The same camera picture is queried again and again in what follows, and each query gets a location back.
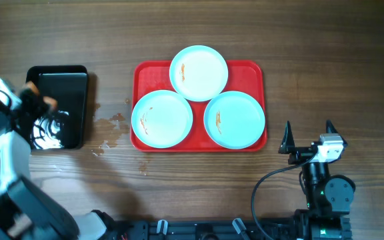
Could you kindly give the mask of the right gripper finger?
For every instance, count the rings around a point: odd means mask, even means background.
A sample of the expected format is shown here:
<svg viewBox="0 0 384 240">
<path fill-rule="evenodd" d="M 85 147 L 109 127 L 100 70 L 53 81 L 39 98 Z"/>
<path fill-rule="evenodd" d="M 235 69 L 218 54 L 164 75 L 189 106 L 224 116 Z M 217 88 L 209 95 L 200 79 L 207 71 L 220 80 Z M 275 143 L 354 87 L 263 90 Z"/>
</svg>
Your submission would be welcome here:
<svg viewBox="0 0 384 240">
<path fill-rule="evenodd" d="M 285 132 L 283 135 L 283 139 L 279 146 L 278 153 L 279 154 L 292 154 L 295 152 L 295 142 L 293 138 L 293 133 L 291 130 L 291 124 L 287 121 L 285 125 Z"/>
<path fill-rule="evenodd" d="M 327 120 L 326 121 L 326 133 L 332 133 L 332 134 L 338 134 L 342 141 L 343 141 L 343 146 L 346 147 L 347 146 L 347 142 L 346 140 L 338 133 L 338 131 L 336 130 L 336 128 L 334 127 L 334 125 L 332 124 L 331 120 Z"/>
</svg>

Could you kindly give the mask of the green and orange sponge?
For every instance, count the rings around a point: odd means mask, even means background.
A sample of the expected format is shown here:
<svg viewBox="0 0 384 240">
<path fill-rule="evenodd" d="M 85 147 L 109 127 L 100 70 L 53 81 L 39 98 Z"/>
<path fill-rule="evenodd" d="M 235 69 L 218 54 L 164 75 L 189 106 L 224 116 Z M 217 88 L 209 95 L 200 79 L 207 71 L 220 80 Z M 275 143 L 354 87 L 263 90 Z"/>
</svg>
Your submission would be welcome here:
<svg viewBox="0 0 384 240">
<path fill-rule="evenodd" d="M 32 81 L 24 84 L 20 96 L 25 97 L 27 102 L 32 104 L 32 106 L 42 107 L 45 111 L 54 111 L 58 105 L 54 98 L 42 95 Z"/>
</svg>

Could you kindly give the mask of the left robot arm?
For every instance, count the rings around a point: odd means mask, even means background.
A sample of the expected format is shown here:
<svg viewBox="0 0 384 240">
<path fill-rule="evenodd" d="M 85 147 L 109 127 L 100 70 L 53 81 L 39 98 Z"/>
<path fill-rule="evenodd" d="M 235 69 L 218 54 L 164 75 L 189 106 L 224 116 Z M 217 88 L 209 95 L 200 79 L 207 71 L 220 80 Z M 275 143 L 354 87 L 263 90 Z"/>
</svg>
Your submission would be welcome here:
<svg viewBox="0 0 384 240">
<path fill-rule="evenodd" d="M 116 223 L 106 213 L 72 217 L 29 178 L 33 124 L 56 105 L 34 85 L 19 95 L 0 90 L 0 239 L 12 238 L 9 230 L 21 215 L 31 225 L 16 239 L 115 239 Z"/>
</svg>

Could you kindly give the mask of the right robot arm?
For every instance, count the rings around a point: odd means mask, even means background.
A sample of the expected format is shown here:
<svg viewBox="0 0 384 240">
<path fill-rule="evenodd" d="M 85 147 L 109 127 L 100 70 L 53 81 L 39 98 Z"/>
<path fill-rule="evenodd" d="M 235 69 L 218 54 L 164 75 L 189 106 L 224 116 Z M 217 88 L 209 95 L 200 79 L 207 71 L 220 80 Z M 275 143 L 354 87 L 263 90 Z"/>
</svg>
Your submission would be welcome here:
<svg viewBox="0 0 384 240">
<path fill-rule="evenodd" d="M 350 213 L 355 183 L 344 175 L 331 175 L 329 165 L 340 160 L 347 142 L 326 122 L 326 132 L 308 147 L 295 145 L 290 123 L 286 123 L 280 154 L 288 154 L 288 164 L 300 167 L 299 184 L 307 201 L 290 220 L 290 239 L 350 239 Z"/>
</svg>

